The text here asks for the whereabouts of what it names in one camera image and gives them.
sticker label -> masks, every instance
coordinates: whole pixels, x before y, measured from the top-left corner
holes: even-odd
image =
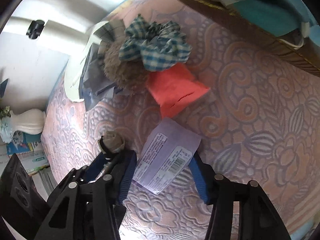
[[[159,194],[170,184],[192,157],[193,153],[191,151],[177,146],[148,185],[143,186],[152,193]]]
[[[134,172],[133,179],[135,181],[141,179],[167,139],[163,133],[157,133]]]

pink floral bedspread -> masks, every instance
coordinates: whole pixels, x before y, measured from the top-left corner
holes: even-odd
[[[187,65],[212,89],[175,118],[202,136],[201,158],[233,181],[257,180],[293,233],[320,209],[320,79],[177,0],[134,0],[109,18],[123,18],[127,26],[138,13],[150,22],[181,25],[193,46]],[[61,78],[42,142],[60,181],[73,167],[90,164],[105,130],[123,134],[140,154],[159,122],[159,107],[147,91],[104,100],[86,113],[84,103],[67,99]],[[203,239],[211,213],[188,169],[159,195],[132,185],[124,204],[125,239]],[[233,238],[238,213],[235,206]]]

red cloth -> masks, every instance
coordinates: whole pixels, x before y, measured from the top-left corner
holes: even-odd
[[[160,105],[162,118],[174,117],[208,92],[209,87],[195,79],[182,63],[161,72],[150,72],[147,88]]]

plaid cloth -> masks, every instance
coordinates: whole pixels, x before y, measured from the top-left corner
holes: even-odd
[[[178,62],[186,63],[192,47],[186,43],[186,35],[180,33],[176,22],[148,23],[139,14],[125,29],[129,36],[119,50],[119,59],[142,59],[145,69],[162,71]]]

black speaker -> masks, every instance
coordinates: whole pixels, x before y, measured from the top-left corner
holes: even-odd
[[[12,155],[0,177],[0,216],[27,240],[33,240],[49,209],[18,156]]]

